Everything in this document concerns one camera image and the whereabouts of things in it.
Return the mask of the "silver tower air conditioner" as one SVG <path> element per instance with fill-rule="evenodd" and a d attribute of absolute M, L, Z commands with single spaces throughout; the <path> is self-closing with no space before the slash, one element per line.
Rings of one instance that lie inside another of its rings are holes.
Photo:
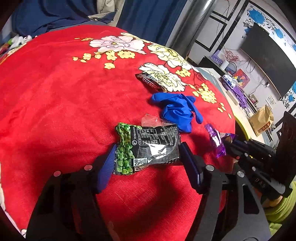
<path fill-rule="evenodd" d="M 205 22 L 210 17 L 217 1 L 192 1 L 175 36 L 169 45 L 182 57 L 186 57 L 200 34 Z"/>

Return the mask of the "beige curtain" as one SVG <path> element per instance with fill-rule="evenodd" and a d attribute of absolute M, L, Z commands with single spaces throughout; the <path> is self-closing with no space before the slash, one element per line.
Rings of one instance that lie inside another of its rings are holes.
<path fill-rule="evenodd" d="M 89 15 L 89 20 L 104 20 L 107 25 L 116 27 L 120 18 L 125 0 L 97 0 L 96 8 L 97 13 Z"/>

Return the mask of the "white tissue pack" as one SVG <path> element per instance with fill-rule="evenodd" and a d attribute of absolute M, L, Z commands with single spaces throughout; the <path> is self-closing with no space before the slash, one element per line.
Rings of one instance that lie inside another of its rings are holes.
<path fill-rule="evenodd" d="M 236 84 L 231 76 L 224 74 L 222 76 L 222 79 L 230 89 L 233 89 L 234 87 L 236 87 Z"/>

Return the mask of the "clear plastic wrapper piece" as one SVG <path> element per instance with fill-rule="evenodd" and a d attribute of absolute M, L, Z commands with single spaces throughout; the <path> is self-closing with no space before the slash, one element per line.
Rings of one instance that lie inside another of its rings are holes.
<path fill-rule="evenodd" d="M 142 117 L 142 124 L 141 126 L 144 127 L 157 127 L 157 126 L 165 126 L 167 124 L 166 121 L 162 120 L 160 117 L 156 117 L 154 115 L 145 114 Z"/>

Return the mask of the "black curved television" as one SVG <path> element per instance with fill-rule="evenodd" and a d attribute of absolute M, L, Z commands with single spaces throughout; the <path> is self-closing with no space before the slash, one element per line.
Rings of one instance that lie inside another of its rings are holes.
<path fill-rule="evenodd" d="M 254 24 L 240 49 L 264 72 L 280 97 L 284 97 L 295 83 L 295 66 L 269 33 Z"/>

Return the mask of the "coffee table with drawers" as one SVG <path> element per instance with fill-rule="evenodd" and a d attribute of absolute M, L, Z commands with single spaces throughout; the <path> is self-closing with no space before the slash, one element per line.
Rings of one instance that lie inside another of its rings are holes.
<path fill-rule="evenodd" d="M 256 136 L 256 134 L 254 133 L 248 121 L 245 111 L 238 104 L 236 104 L 232 100 L 232 98 L 227 94 L 227 90 L 224 88 L 224 86 L 222 85 L 222 82 L 220 81 L 221 76 L 214 69 L 203 68 L 203 67 L 202 68 L 194 67 L 193 69 L 197 70 L 198 72 L 201 73 L 201 75 L 203 75 L 203 77 L 211 81 L 212 84 L 215 85 L 216 88 L 225 96 L 225 98 L 227 99 L 232 109 L 236 124 L 239 126 L 238 129 L 244 133 L 244 136 L 247 140 L 251 138 L 271 146 L 271 142 L 269 141 L 269 138 L 266 132 L 262 133 L 258 137 Z"/>

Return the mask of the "black red snack wrapper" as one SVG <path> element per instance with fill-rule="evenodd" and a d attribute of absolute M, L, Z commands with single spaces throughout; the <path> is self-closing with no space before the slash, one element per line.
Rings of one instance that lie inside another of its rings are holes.
<path fill-rule="evenodd" d="M 165 87 L 163 87 L 160 82 L 152 77 L 150 74 L 148 73 L 138 73 L 135 75 L 135 77 L 142 81 L 143 83 L 147 84 L 149 87 L 153 88 L 154 90 L 158 91 L 158 92 L 166 92 L 167 90 L 165 89 Z"/>

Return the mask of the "beige power strip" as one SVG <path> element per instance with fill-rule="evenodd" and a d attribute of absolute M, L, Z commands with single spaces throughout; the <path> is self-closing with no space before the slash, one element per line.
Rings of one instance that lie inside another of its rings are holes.
<path fill-rule="evenodd" d="M 234 96 L 234 94 L 231 91 L 227 90 L 226 93 L 235 105 L 239 105 L 239 101 L 237 100 L 237 98 Z"/>

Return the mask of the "green black pea snack bag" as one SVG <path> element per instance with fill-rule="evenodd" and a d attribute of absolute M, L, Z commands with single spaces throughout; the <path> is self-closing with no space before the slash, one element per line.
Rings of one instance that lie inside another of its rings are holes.
<path fill-rule="evenodd" d="M 115 151 L 115 175 L 131 175 L 151 165 L 178 161 L 180 134 L 177 125 L 136 126 L 119 123 Z"/>

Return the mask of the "white vase with red flowers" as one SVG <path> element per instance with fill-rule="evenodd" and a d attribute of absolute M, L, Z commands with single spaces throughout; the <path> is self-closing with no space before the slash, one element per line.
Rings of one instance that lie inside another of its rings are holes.
<path fill-rule="evenodd" d="M 234 53 L 232 50 L 222 49 L 220 51 L 220 56 L 222 59 L 222 64 L 220 66 L 221 69 L 225 70 L 228 68 L 228 65 L 234 67 L 233 70 L 237 70 L 237 62 L 240 61 L 240 57 L 238 54 Z"/>

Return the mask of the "brown paper snack bag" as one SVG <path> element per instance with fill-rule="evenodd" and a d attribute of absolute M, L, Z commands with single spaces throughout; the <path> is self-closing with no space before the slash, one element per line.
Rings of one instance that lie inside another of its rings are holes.
<path fill-rule="evenodd" d="M 268 105 L 260 108 L 248 119 L 255 135 L 258 137 L 262 132 L 268 130 L 274 121 L 271 108 Z"/>

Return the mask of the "purple candy wrapper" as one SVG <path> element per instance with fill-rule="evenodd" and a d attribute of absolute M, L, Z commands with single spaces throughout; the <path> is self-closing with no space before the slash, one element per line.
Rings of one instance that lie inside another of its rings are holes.
<path fill-rule="evenodd" d="M 211 140 L 211 144 L 215 149 L 216 157 L 223 157 L 226 155 L 226 148 L 223 144 L 224 141 L 232 143 L 238 136 L 234 133 L 221 133 L 216 130 L 210 123 L 205 125 Z"/>

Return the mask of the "colourful portrait painting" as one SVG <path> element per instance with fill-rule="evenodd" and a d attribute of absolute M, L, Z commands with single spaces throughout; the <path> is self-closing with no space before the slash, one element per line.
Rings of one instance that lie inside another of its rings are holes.
<path fill-rule="evenodd" d="M 246 73 L 242 69 L 238 69 L 233 78 L 237 81 L 238 85 L 241 88 L 246 87 L 246 85 L 250 82 L 250 78 L 246 75 Z"/>

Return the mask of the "white plush toy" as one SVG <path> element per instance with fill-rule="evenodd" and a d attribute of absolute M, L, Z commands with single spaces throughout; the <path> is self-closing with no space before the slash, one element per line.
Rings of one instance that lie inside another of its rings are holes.
<path fill-rule="evenodd" d="M 11 38 L 9 40 L 10 50 L 11 49 L 14 49 L 16 47 L 19 47 L 20 45 L 25 44 L 25 43 L 27 43 L 27 42 L 29 42 L 31 40 L 32 40 L 32 36 L 31 35 L 27 35 L 25 37 L 16 35 L 15 37 L 13 37 L 13 38 Z"/>

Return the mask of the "black tv cabinet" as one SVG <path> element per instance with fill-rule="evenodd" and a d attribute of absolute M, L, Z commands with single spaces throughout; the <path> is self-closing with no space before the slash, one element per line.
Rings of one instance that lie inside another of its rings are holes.
<path fill-rule="evenodd" d="M 204 56 L 200 63 L 198 64 L 198 67 L 204 67 L 204 68 L 212 68 L 214 69 L 220 76 L 227 74 L 225 70 L 222 70 L 220 66 L 215 63 L 210 57 Z M 251 99 L 247 96 L 247 94 L 241 89 L 242 93 L 244 94 L 244 97 L 246 98 L 247 104 L 250 106 L 252 111 L 256 112 L 258 111 L 258 108 L 255 104 L 252 103 Z"/>

